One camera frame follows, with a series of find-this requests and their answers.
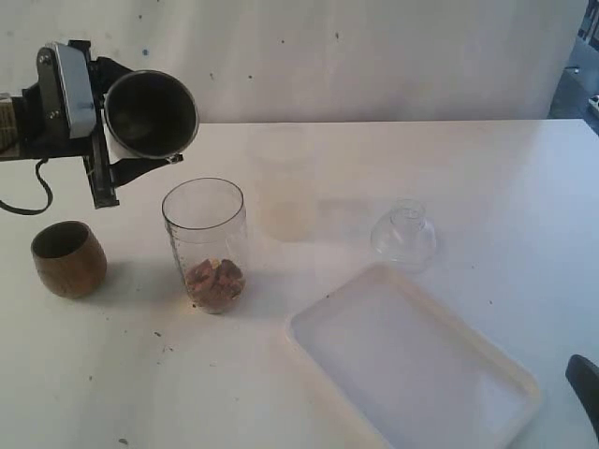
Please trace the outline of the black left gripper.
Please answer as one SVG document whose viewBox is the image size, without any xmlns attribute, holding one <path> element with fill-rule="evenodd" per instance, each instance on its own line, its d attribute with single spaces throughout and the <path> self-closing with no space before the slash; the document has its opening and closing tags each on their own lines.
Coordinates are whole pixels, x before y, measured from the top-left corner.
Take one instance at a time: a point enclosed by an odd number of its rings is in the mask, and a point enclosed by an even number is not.
<svg viewBox="0 0 599 449">
<path fill-rule="evenodd" d="M 37 82 L 18 97 L 18 157 L 80 157 L 98 209 L 119 204 L 116 188 L 180 163 L 181 154 L 110 161 L 116 138 L 105 101 L 112 85 L 132 72 L 108 57 L 94 59 L 88 40 L 47 43 L 37 53 Z"/>
</svg>

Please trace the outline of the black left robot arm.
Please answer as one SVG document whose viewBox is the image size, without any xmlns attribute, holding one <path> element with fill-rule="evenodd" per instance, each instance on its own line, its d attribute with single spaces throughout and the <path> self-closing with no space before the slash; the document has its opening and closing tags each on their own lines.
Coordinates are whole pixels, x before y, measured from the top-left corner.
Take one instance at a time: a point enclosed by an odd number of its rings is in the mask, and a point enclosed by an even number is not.
<svg viewBox="0 0 599 449">
<path fill-rule="evenodd" d="M 37 82 L 1 96 L 1 159 L 79 157 L 96 208 L 115 207 L 117 188 L 183 160 L 198 129 L 196 103 L 177 79 L 91 55 L 88 40 L 37 52 Z"/>
</svg>

